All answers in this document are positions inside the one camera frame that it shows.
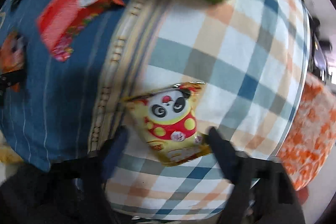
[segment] plaid tablecloth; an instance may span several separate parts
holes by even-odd
[[[310,31],[301,0],[131,0],[110,41],[93,110],[89,150],[130,125],[119,99],[174,83],[206,82],[198,130],[216,126],[251,156],[275,155],[295,115]],[[111,206],[144,218],[189,220],[223,209],[232,186],[213,155],[164,167],[132,132]]]

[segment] blue cloth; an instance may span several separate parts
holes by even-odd
[[[87,154],[98,79],[114,28],[123,7],[99,15],[72,42],[74,52],[64,63],[53,59],[40,39],[36,18],[50,0],[22,0],[0,29],[0,41],[14,27],[26,37],[28,75],[25,87],[8,89],[0,126],[11,147],[42,170],[59,157]]]

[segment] panda ear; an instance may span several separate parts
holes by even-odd
[[[191,96],[191,94],[190,94],[190,90],[188,90],[188,89],[181,89],[180,92],[182,92],[183,97],[184,97],[185,99],[188,99],[188,98]]]

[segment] orange patterned fabric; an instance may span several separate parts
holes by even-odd
[[[300,105],[277,156],[295,190],[320,171],[336,139],[336,99],[323,83],[307,73]]]

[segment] yellow snack package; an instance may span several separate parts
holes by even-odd
[[[194,105],[201,82],[185,82],[123,99],[137,130],[165,166],[175,166],[211,152],[197,131]]]

